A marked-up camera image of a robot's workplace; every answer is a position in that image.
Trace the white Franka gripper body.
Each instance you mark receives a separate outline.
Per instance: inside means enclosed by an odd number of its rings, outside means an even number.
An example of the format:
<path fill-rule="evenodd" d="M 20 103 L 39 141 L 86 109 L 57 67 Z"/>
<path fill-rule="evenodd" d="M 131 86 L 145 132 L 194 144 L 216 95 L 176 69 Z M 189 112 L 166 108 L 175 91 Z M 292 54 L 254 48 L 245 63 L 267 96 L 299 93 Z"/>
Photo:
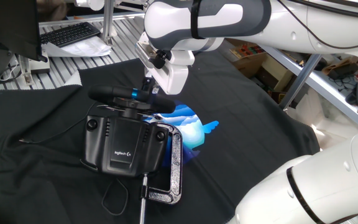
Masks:
<path fill-rule="evenodd" d="M 188 78 L 188 67 L 195 62 L 190 50 L 158 50 L 143 32 L 135 44 L 135 52 L 144 64 L 146 74 L 151 75 L 167 95 L 179 94 Z"/>

